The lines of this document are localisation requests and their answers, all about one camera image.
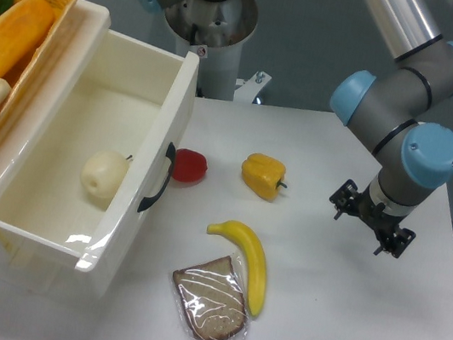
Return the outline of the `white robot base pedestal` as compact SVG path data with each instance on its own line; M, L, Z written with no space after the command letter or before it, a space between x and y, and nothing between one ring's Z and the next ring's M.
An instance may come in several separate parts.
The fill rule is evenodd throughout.
M255 33L258 12L255 0L185 0L164 10L176 53L192 52L200 59L199 97L261 103L271 76L262 70L247 79L238 76L244 44Z

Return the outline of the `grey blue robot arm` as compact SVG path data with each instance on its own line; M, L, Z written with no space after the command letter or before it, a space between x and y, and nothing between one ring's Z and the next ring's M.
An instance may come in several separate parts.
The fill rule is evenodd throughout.
M255 0L139 0L163 11L176 51L200 59L197 95L234 100L243 43L256 28ZM348 181L331 195L342 215L375 234L380 251L399 257L415 234L403 221L453 175L453 132L417 121L453 96L453 41L445 41L423 0L365 0L396 71L376 78L365 70L345 78L330 108L381 166L361 191Z

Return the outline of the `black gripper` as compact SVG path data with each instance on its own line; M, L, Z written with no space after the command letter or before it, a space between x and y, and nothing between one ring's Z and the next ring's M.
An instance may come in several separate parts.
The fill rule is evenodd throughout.
M384 252L400 258L416 237L412 230L399 226L405 216L388 214L387 205L375 204L370 194L366 191L361 193L351 179L332 193L329 200L335 207L334 220L338 220L342 215L358 216L373 231L379 241L375 255Z

